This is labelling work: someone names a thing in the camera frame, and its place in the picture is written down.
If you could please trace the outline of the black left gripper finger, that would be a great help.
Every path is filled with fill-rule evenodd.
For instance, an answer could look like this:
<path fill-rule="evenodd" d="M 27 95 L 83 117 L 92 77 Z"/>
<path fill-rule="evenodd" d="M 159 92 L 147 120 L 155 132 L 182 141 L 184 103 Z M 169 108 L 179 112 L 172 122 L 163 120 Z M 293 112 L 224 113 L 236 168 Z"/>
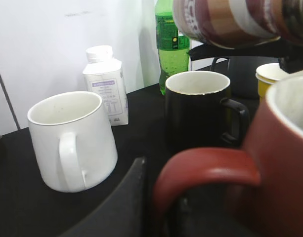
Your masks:
<path fill-rule="evenodd" d="M 147 189 L 147 159 L 139 157 L 104 202 L 61 236 L 142 237 Z"/>

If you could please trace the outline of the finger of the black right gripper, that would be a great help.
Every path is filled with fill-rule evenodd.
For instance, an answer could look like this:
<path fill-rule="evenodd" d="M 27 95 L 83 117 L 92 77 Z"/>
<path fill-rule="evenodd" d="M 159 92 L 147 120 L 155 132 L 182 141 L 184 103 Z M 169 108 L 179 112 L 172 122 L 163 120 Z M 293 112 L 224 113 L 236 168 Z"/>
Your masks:
<path fill-rule="evenodd" d="M 280 68 L 289 74 L 303 71 L 303 46 L 283 39 L 235 49 L 226 49 L 205 42 L 191 49 L 188 55 L 192 61 L 230 56 L 273 57 L 278 58 Z"/>

